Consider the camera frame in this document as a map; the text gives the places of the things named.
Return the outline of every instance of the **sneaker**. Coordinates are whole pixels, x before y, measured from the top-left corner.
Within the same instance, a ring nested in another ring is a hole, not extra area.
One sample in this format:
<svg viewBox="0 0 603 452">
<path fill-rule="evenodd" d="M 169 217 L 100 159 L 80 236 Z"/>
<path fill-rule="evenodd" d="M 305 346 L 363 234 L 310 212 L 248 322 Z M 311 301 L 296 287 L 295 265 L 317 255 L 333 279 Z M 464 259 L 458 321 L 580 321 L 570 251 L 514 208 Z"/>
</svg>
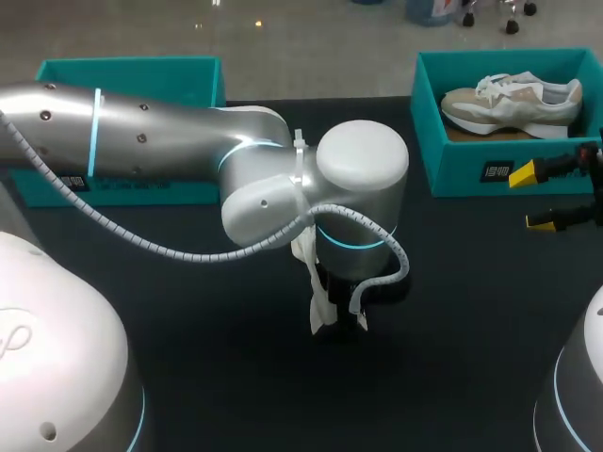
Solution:
<svg viewBox="0 0 603 452">
<path fill-rule="evenodd" d="M 582 105 L 582 85 L 543 82 L 532 73 L 487 76 L 475 89 L 455 89 L 442 100 L 442 112 L 478 135 L 513 127 L 538 138 L 567 138 Z"/>
</svg>

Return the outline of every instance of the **reflective floor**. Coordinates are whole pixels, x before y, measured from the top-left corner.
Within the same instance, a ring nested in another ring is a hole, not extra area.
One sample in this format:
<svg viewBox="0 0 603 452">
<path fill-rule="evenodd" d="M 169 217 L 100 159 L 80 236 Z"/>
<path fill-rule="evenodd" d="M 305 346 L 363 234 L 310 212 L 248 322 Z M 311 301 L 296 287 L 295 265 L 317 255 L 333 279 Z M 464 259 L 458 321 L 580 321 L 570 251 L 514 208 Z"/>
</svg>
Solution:
<svg viewBox="0 0 603 452">
<path fill-rule="evenodd" d="M 0 83 L 32 78 L 43 59 L 216 55 L 230 100 L 404 95 L 416 52 L 591 46 L 599 0 L 536 0 L 519 34 L 499 30 L 486 5 L 474 28 L 423 28 L 404 19 L 404 0 L 5 0 Z"/>
</svg>

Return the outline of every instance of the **logo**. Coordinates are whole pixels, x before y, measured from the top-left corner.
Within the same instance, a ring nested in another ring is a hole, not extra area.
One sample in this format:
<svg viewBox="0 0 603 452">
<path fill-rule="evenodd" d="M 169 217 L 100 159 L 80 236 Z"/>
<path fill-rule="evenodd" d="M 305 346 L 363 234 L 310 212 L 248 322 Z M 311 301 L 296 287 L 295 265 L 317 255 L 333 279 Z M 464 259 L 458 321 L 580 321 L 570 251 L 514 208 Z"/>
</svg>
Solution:
<svg viewBox="0 0 603 452">
<path fill-rule="evenodd" d="M 26 310 L 0 308 L 0 361 L 10 352 L 29 344 L 33 336 L 33 320 L 35 317 Z"/>
<path fill-rule="evenodd" d="M 59 176 L 60 180 L 73 192 L 90 191 L 84 176 Z"/>
<path fill-rule="evenodd" d="M 513 172 L 513 160 L 486 162 L 481 172 L 480 182 L 507 182 Z"/>
</svg>

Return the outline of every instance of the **cardboard box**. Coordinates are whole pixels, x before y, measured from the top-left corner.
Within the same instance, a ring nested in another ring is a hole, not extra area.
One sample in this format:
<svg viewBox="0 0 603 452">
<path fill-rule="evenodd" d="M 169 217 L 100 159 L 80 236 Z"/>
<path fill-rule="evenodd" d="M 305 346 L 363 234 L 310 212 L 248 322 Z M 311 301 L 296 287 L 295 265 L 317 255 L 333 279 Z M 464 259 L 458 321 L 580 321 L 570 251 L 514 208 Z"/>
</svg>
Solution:
<svg viewBox="0 0 603 452">
<path fill-rule="evenodd" d="M 474 88 L 486 75 L 530 71 L 551 83 L 577 78 L 584 103 L 567 139 L 535 139 L 521 132 L 467 137 L 444 124 L 439 103 L 456 88 Z M 536 157 L 574 153 L 585 141 L 600 141 L 603 73 L 590 49 L 529 49 L 419 53 L 411 100 L 423 163 L 435 197 L 592 193 L 579 172 L 539 186 L 510 190 L 508 174 Z"/>
<path fill-rule="evenodd" d="M 36 80 L 187 106 L 225 106 L 220 60 L 212 56 L 47 60 Z M 27 206 L 70 205 L 33 169 L 14 169 L 10 175 Z M 73 191 L 92 206 L 208 204 L 219 199 L 218 188 L 207 183 L 61 176 L 68 177 Z"/>
</svg>

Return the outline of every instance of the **cable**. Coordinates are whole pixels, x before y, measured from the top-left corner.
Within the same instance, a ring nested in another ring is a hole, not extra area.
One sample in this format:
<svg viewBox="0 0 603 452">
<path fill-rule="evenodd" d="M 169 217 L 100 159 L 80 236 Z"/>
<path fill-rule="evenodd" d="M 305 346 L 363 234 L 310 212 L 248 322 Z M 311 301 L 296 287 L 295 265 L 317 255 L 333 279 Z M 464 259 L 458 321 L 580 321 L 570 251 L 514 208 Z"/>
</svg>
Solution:
<svg viewBox="0 0 603 452">
<path fill-rule="evenodd" d="M 361 297 L 366 289 L 374 285 L 386 285 L 391 283 L 397 283 L 398 281 L 401 281 L 406 277 L 410 269 L 410 264 L 408 262 L 408 257 L 406 256 L 406 252 L 388 231 L 383 229 L 370 218 L 367 218 L 364 215 L 347 207 L 343 207 L 341 205 L 336 204 L 322 204 L 312 207 L 306 215 L 298 216 L 277 233 L 262 240 L 261 242 L 236 251 L 222 252 L 218 254 L 198 254 L 192 252 L 182 252 L 162 247 L 160 245 L 157 245 L 156 243 L 145 240 L 144 238 L 127 231 L 119 224 L 115 223 L 114 221 L 111 221 L 109 218 L 105 217 L 103 214 L 95 210 L 92 206 L 90 206 L 79 196 L 73 193 L 71 189 L 68 188 L 65 184 L 63 184 L 63 181 L 61 181 L 61 179 L 57 177 L 57 175 L 54 174 L 50 168 L 48 168 L 48 166 L 38 156 L 36 151 L 27 142 L 24 136 L 21 135 L 21 133 L 8 120 L 8 118 L 2 111 L 0 111 L 0 123 L 7 129 L 8 133 L 14 139 L 15 143 L 19 146 L 21 151 L 23 151 L 27 159 L 33 164 L 34 168 L 44 177 L 44 179 L 46 179 L 46 181 L 50 183 L 51 186 L 53 186 L 63 196 L 63 198 L 65 198 L 65 200 L 70 202 L 75 208 L 83 212 L 87 217 L 90 217 L 92 220 L 94 220 L 113 234 L 139 248 L 148 250 L 155 254 L 169 257 L 177 261 L 201 264 L 234 261 L 237 259 L 242 259 L 244 257 L 254 255 L 257 252 L 270 247 L 273 243 L 275 243 L 277 240 L 282 239 L 284 236 L 287 237 L 294 231 L 294 228 L 300 222 L 306 220 L 308 215 L 315 216 L 321 214 L 336 214 L 349 218 L 361 224 L 362 226 L 373 232 L 375 235 L 377 235 L 389 248 L 391 248 L 394 254 L 396 254 L 400 263 L 400 269 L 396 273 L 389 276 L 370 278 L 356 286 L 351 295 L 350 300 L 350 312 L 352 314 L 360 313 Z"/>
</svg>

